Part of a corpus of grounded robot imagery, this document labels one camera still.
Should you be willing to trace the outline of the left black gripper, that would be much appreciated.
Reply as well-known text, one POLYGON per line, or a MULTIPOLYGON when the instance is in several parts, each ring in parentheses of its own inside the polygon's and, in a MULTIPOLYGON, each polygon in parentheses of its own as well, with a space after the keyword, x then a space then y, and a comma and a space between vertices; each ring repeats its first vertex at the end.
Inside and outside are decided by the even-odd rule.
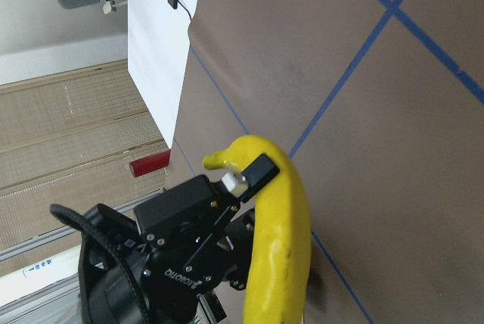
POLYGON ((247 286, 253 246, 254 211, 237 212, 280 172, 260 154, 241 173, 212 182, 195 176, 138 205, 138 231, 149 246, 147 268, 154 286, 183 301, 220 282, 242 291, 247 286))

